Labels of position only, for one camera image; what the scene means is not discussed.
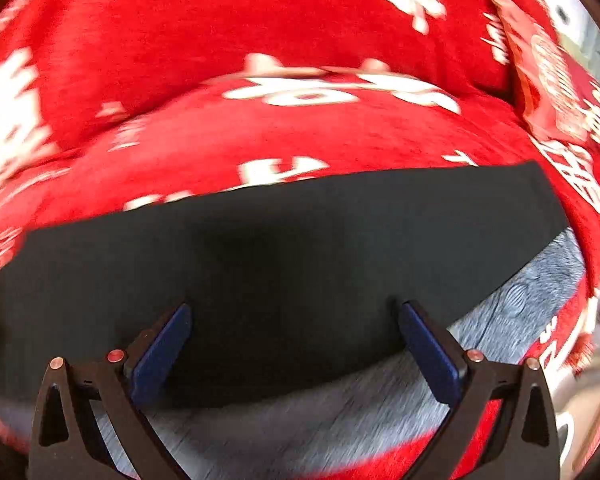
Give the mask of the red embroidered cushion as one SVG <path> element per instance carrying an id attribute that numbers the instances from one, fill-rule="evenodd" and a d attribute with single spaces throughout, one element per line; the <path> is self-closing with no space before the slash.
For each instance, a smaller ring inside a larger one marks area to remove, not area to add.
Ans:
<path id="1" fill-rule="evenodd" d="M 600 84 L 571 73 L 562 49 L 513 0 L 491 0 L 504 27 L 521 90 L 521 116 L 540 142 L 600 152 Z"/>

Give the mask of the black pants patterned waistband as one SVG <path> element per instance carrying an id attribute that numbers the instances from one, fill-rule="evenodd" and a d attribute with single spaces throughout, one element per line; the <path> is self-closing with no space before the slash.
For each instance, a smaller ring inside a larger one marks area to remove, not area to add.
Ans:
<path id="1" fill-rule="evenodd" d="M 28 431 L 51 358 L 125 346 L 183 299 L 192 334 L 148 411 L 178 463 L 195 479 L 328 474 L 445 416 L 405 350 L 401 302 L 516 363 L 584 277 L 533 162 L 242 188 L 40 229 L 0 270 L 0 415 Z"/>

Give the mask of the red wedding sofa cover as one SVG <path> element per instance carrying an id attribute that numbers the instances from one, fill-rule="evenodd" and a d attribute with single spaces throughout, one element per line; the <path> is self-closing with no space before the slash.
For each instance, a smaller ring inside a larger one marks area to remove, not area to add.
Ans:
<path id="1" fill-rule="evenodd" d="M 600 84 L 564 46 L 558 10 L 513 2 L 571 73 Z M 396 322 L 414 300 L 466 350 L 536 359 L 562 474 L 578 431 L 568 403 L 600 382 L 600 152 L 535 140 L 521 112 L 491 0 L 9 0 L 0 270 L 30 233 L 107 214 L 364 172 L 533 162 L 585 277 L 524 357 L 463 346 L 414 299 Z M 31 479 L 38 392 L 28 431 L 0 415 L 0 479 Z M 406 479 L 440 425 L 352 468 L 291 479 Z"/>

